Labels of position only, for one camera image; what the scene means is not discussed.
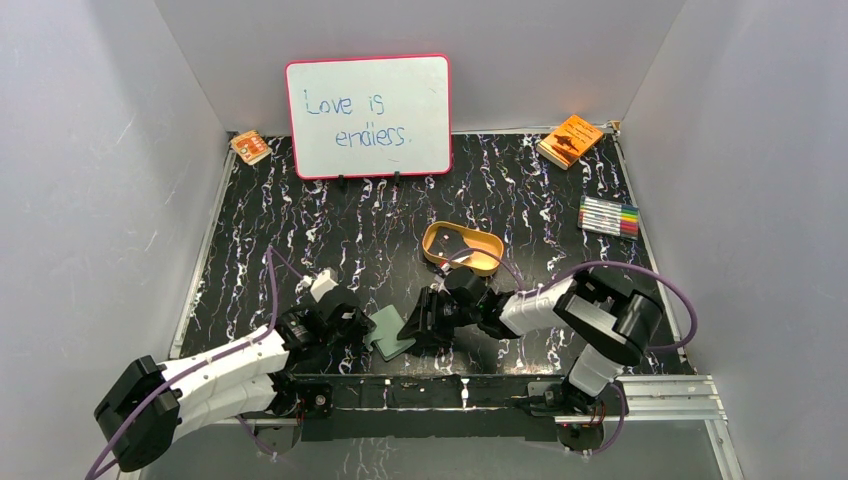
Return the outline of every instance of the black marble table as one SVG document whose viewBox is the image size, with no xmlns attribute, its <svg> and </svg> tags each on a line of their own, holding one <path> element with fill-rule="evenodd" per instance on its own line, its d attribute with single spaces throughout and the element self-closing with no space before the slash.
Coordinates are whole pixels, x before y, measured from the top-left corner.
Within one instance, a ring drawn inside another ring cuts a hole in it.
<svg viewBox="0 0 848 480">
<path fill-rule="evenodd" d="M 453 169 L 445 175 L 393 179 L 302 181 L 294 171 L 290 137 L 267 138 L 273 156 L 233 166 L 207 264 L 195 296 L 181 356 L 243 336 L 270 319 L 270 288 L 262 262 L 268 244 L 302 274 L 325 267 L 356 291 L 367 314 L 393 304 L 408 315 L 435 268 L 421 254 L 427 226 L 446 220 L 503 239 L 505 258 L 530 284 L 587 260 L 650 267 L 645 244 L 577 228 L 583 194 L 631 203 L 615 140 L 606 135 L 579 164 L 561 170 L 535 151 L 538 135 L 454 135 Z M 305 292 L 276 266 L 280 308 Z M 492 281 L 513 289 L 501 269 Z M 647 288 L 656 284 L 632 277 Z M 654 344 L 673 341 L 668 322 Z M 451 348 L 384 362 L 361 345 L 337 345 L 300 363 L 295 373 L 556 374 L 570 367 L 585 342 L 564 326 L 518 340 L 495 340 L 473 326 L 457 330 Z M 649 355 L 634 374 L 692 373 L 676 354 Z"/>
</svg>

